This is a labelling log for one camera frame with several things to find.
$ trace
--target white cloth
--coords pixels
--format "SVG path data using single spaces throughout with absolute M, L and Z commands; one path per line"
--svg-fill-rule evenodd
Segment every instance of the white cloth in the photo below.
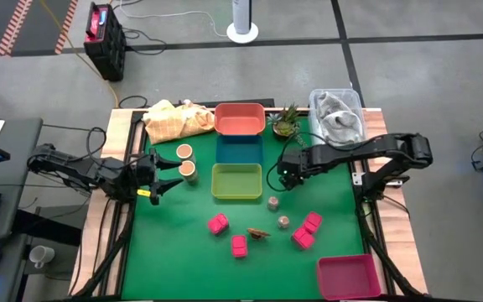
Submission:
M 318 96 L 318 119 L 322 134 L 332 145 L 362 140 L 361 119 L 337 96 L 328 92 Z

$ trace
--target red and white striped tape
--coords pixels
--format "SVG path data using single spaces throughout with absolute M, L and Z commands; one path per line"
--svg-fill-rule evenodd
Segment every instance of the red and white striped tape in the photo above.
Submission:
M 33 0 L 19 0 L 16 8 L 14 9 L 13 16 L 8 21 L 7 29 L 1 38 L 0 42 L 0 56 L 9 56 L 13 52 L 14 43 L 18 33 L 22 28 L 23 21 L 27 16 L 29 8 Z
M 59 55 L 63 52 L 63 48 L 65 47 L 66 42 L 66 35 L 70 30 L 70 25 L 72 24 L 72 19 L 74 18 L 75 8 L 77 7 L 78 0 L 71 0 L 70 5 L 68 6 L 68 11 L 66 12 L 65 21 L 61 24 L 63 30 L 59 34 L 59 38 L 57 39 L 57 44 L 55 45 L 55 53 Z

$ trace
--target small succulent plant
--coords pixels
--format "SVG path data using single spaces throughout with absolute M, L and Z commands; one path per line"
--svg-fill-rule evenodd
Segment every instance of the small succulent plant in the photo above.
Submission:
M 285 107 L 279 113 L 271 113 L 269 117 L 267 117 L 267 122 L 273 125 L 273 131 L 275 131 L 277 134 L 283 137 L 288 137 L 299 132 L 300 125 L 298 117 L 298 107 L 292 104 L 288 107 L 288 109 Z M 306 146 L 300 136 L 296 137 L 296 141 L 300 145 Z

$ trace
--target yellow towel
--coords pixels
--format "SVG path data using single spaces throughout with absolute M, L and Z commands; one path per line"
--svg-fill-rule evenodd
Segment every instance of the yellow towel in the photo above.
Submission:
M 214 130 L 215 116 L 190 100 L 178 107 L 162 100 L 143 114 L 143 121 L 150 141 L 162 143 Z

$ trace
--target green table mat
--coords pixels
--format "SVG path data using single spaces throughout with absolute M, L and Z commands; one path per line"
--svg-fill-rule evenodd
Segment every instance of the green table mat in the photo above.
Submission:
M 302 131 L 308 131 L 306 118 Z M 215 200 L 211 195 L 211 169 L 216 163 L 217 133 L 207 133 L 154 146 L 166 159 L 176 159 L 176 148 L 190 144 L 195 152 L 199 183 L 182 183 L 152 206 L 139 197 L 127 255 L 124 299 L 320 299 L 316 262 L 322 257 L 363 253 L 362 239 L 351 188 L 351 176 L 343 164 L 315 176 L 289 192 L 274 192 L 265 176 L 275 164 L 283 142 L 271 127 L 262 134 L 262 197 L 256 201 Z M 291 148 L 298 148 L 295 142 Z M 151 147 L 147 142 L 145 151 Z M 162 171 L 162 179 L 179 177 L 177 169 Z M 272 184 L 281 187 L 275 171 Z M 279 211 L 267 209 L 270 196 L 279 198 Z M 310 250 L 300 251 L 290 239 L 309 212 L 324 218 Z M 211 235 L 207 222 L 224 213 L 230 228 Z M 278 229 L 278 218 L 288 216 L 290 228 Z M 254 241 L 247 228 L 271 234 Z M 247 235 L 246 258 L 231 255 L 231 237 Z

